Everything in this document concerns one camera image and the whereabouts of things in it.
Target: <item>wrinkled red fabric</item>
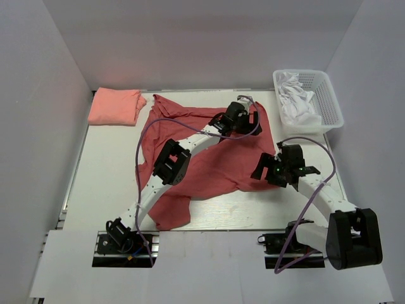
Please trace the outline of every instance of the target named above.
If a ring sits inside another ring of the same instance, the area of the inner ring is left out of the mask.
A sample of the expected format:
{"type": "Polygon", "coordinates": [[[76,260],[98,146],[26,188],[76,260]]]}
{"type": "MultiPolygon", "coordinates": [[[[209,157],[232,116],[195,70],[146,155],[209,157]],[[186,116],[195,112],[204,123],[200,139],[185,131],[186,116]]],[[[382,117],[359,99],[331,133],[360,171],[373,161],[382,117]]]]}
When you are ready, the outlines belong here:
{"type": "MultiPolygon", "coordinates": [[[[154,95],[154,99],[146,125],[157,118],[174,118],[202,129],[215,114],[226,110],[183,107],[159,95],[154,95]]],[[[162,195],[149,212],[159,230],[170,230],[188,224],[191,198],[206,199],[235,190],[262,191],[273,187],[265,180],[250,177],[262,152],[275,153],[266,111],[260,104],[258,106],[262,133],[240,141],[224,140],[194,156],[184,180],[162,195]]],[[[149,180],[154,162],[165,142],[170,138],[179,141],[194,133],[182,125],[167,121],[156,122],[149,128],[142,141],[145,162],[139,166],[142,188],[149,180]]]]}

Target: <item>white wall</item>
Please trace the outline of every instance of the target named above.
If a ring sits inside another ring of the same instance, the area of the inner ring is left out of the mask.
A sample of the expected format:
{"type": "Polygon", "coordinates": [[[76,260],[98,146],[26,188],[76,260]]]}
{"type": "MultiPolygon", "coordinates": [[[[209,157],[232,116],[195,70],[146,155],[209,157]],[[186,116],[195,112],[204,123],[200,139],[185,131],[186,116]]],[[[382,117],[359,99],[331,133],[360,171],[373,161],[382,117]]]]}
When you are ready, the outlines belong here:
{"type": "Polygon", "coordinates": [[[361,0],[44,0],[92,89],[266,88],[326,69],[361,0]]]}
{"type": "Polygon", "coordinates": [[[25,303],[90,99],[42,1],[0,1],[0,303],[25,303]]]}
{"type": "Polygon", "coordinates": [[[328,136],[349,199],[378,214],[396,303],[405,303],[404,14],[404,1],[364,1],[327,68],[345,119],[328,136]]]}

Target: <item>white plastic basket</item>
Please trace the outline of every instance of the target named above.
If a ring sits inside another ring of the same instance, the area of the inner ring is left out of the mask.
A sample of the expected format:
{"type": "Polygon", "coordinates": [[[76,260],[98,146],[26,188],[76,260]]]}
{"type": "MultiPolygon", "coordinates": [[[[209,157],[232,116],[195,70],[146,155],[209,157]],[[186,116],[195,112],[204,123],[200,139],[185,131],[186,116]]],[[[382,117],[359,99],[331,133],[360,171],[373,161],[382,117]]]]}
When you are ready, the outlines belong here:
{"type": "Polygon", "coordinates": [[[319,134],[343,126],[344,121],[342,112],[340,111],[332,84],[325,72],[315,70],[277,70],[273,73],[273,81],[280,118],[283,128],[287,133],[319,134]],[[314,108],[315,113],[321,115],[321,125],[314,127],[310,125],[290,125],[285,122],[276,81],[278,78],[277,76],[282,72],[299,73],[298,80],[302,83],[302,88],[305,91],[313,91],[315,93],[310,103],[314,108]]]}

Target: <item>white cloth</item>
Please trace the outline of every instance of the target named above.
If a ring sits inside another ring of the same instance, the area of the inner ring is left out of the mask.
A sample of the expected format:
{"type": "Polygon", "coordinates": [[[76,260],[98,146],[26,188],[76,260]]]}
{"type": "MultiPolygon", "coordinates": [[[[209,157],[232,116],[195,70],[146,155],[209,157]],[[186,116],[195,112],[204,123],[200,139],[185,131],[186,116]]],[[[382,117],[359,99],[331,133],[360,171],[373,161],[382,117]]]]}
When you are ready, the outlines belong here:
{"type": "Polygon", "coordinates": [[[277,89],[283,109],[283,117],[290,125],[321,125],[322,117],[315,113],[309,103],[313,91],[302,89],[298,73],[282,72],[278,75],[277,89]]]}

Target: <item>folded orange towel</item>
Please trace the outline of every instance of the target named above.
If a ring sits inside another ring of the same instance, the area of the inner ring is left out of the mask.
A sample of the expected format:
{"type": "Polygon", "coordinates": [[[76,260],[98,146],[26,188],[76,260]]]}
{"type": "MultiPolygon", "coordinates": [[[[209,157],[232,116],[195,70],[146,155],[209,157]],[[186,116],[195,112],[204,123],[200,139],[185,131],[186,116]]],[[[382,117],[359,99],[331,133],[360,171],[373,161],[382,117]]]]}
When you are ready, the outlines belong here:
{"type": "Polygon", "coordinates": [[[100,87],[94,95],[89,125],[135,125],[146,105],[140,90],[112,90],[100,87]]]}

